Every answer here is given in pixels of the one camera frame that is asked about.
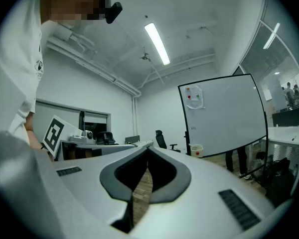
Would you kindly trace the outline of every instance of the chair armrest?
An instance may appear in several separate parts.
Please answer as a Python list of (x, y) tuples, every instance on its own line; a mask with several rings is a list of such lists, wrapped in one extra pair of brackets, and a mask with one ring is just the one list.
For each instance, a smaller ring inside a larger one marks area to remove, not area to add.
[(177, 145), (177, 144), (171, 144), (171, 149), (174, 149), (174, 146)]

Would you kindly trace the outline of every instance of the paper on whiteboard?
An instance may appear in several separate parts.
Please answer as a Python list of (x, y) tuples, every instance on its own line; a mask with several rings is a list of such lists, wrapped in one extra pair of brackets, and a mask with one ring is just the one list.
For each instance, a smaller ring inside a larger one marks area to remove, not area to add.
[(187, 94), (186, 106), (190, 109), (202, 109), (204, 107), (203, 91), (199, 86), (185, 88)]

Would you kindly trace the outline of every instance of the fluorescent light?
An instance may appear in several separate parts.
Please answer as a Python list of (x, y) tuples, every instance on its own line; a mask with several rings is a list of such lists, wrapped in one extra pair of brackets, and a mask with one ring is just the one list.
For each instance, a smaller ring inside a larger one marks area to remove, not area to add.
[(145, 30), (149, 34), (152, 42), (154, 43), (156, 50), (158, 51), (161, 60), (164, 65), (168, 65), (170, 63), (167, 52), (165, 50), (164, 44), (161, 41), (159, 33), (154, 25), (154, 23), (148, 24), (145, 26)]
[(275, 26), (275, 29), (274, 29), (273, 33), (270, 35), (268, 41), (266, 42), (266, 44), (264, 46), (264, 50), (268, 49), (269, 46), (272, 44), (273, 40), (276, 37), (276, 33), (277, 33), (279, 27), (280, 27), (280, 23), (277, 23), (277, 25)]

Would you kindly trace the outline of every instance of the shoe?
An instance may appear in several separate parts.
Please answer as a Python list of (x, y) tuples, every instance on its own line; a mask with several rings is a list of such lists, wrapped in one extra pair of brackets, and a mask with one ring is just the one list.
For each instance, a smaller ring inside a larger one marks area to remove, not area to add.
[(246, 176), (244, 176), (244, 179), (245, 179), (245, 180), (249, 180), (250, 178), (251, 178), (250, 174), (249, 174), (249, 175), (246, 175)]

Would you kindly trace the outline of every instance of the legs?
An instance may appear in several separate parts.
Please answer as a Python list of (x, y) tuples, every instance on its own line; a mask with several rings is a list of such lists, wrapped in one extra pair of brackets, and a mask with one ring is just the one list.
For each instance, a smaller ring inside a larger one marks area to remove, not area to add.
[(245, 147), (240, 147), (237, 149), (238, 157), (239, 157), (239, 169), (240, 173), (247, 173), (247, 155), (245, 152)]
[(233, 151), (232, 150), (226, 152), (226, 166), (227, 166), (227, 170), (229, 170), (231, 172), (234, 171), (232, 155), (233, 155)]

